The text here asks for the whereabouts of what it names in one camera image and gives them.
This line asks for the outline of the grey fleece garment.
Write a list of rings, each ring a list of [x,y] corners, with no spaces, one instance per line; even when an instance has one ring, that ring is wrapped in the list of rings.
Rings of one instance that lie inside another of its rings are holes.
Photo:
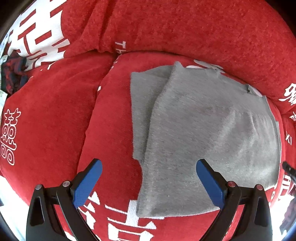
[[[139,217],[214,211],[196,173],[199,159],[240,186],[276,185],[280,127],[252,86],[176,62],[133,72],[130,95],[133,157],[142,168]]]

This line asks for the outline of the red sofa back cushion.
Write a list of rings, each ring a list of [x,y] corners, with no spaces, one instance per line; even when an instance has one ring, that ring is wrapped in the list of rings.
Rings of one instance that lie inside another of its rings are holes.
[[[8,35],[29,69],[91,50],[171,52],[295,108],[295,36],[266,1],[35,1]]]

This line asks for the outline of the dark red plaid cloth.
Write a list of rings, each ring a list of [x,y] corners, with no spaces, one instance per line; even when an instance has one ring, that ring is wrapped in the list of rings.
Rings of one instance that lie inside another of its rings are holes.
[[[4,90],[8,95],[13,95],[20,90],[29,80],[25,69],[27,59],[13,51],[3,64],[4,68]]]

